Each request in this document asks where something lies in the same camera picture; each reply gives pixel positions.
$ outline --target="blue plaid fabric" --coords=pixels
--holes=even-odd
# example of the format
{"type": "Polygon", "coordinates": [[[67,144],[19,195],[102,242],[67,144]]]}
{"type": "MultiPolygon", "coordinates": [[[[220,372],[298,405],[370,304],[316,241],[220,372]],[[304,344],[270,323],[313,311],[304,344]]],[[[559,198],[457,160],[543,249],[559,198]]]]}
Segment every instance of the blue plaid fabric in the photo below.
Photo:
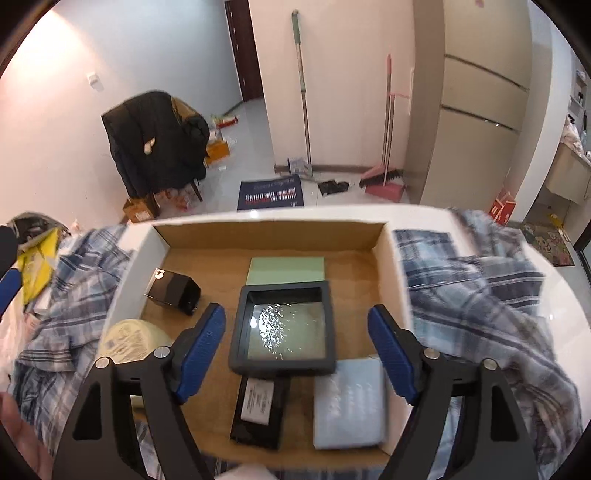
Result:
{"type": "MultiPolygon", "coordinates": [[[[124,225],[80,236],[60,256],[51,302],[15,363],[9,392],[52,456],[98,347],[109,306],[129,261],[117,243],[124,225]]],[[[137,423],[148,473],[161,476],[145,424],[137,423]]]]}
{"type": "MultiPolygon", "coordinates": [[[[547,321],[535,316],[544,281],[521,249],[520,231],[483,212],[454,211],[478,255],[460,257],[446,233],[394,232],[419,342],[480,362],[497,360],[530,433],[540,478],[549,478],[582,434],[576,386],[556,363],[547,321]]],[[[450,405],[430,478],[445,472],[461,399],[450,405]]]]}

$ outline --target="cabinet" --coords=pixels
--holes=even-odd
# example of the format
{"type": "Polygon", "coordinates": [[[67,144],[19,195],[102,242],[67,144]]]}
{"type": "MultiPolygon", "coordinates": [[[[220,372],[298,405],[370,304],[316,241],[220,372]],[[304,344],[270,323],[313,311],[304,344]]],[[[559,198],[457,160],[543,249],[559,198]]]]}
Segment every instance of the cabinet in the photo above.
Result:
{"type": "Polygon", "coordinates": [[[561,142],[544,182],[546,188],[571,202],[583,205],[587,200],[590,179],[589,160],[580,158],[561,142]]]}
{"type": "Polygon", "coordinates": [[[529,95],[527,0],[414,0],[414,19],[409,197],[488,210],[509,169],[529,95]]]}

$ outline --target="door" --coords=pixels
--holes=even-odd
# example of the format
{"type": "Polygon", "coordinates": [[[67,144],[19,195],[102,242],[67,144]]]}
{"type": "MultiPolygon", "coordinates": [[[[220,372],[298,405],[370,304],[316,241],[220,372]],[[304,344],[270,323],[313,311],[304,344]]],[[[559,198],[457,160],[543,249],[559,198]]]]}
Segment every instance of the door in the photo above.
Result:
{"type": "Polygon", "coordinates": [[[262,98],[261,69],[256,54],[248,0],[228,0],[225,4],[242,99],[247,102],[262,98]]]}
{"type": "Polygon", "coordinates": [[[579,239],[575,242],[574,251],[577,252],[587,274],[587,279],[591,283],[591,222],[589,222],[579,239]]]}

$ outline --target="doormat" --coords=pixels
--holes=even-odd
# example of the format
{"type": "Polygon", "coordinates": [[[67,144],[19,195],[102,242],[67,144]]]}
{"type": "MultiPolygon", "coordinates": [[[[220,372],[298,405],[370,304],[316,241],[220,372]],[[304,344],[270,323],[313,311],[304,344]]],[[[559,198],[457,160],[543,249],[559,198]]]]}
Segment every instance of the doormat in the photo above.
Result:
{"type": "Polygon", "coordinates": [[[573,258],[558,229],[524,223],[519,227],[525,240],[555,267],[573,267],[573,258]]]}
{"type": "Polygon", "coordinates": [[[271,180],[243,181],[236,210],[303,207],[304,193],[298,175],[271,180]]]}

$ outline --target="black box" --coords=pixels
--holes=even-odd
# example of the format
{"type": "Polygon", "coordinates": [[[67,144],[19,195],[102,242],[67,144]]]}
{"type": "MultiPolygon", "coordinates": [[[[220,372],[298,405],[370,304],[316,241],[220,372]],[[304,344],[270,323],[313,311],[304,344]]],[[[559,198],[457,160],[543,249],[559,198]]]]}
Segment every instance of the black box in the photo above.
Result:
{"type": "Polygon", "coordinates": [[[157,268],[146,296],[159,305],[174,307],[191,316],[201,296],[201,289],[191,277],[157,268]]]}
{"type": "Polygon", "coordinates": [[[283,411],[289,390],[289,378],[266,381],[242,377],[230,439],[246,445],[277,450],[281,439],[283,411]],[[268,395],[269,384],[273,386],[271,395],[268,395]],[[254,421],[243,420],[243,410],[246,418],[252,418],[254,421]]]}
{"type": "Polygon", "coordinates": [[[255,378],[330,375],[335,350],[327,281],[242,287],[230,346],[232,371],[255,378]],[[284,314],[284,306],[292,311],[284,314]]]}

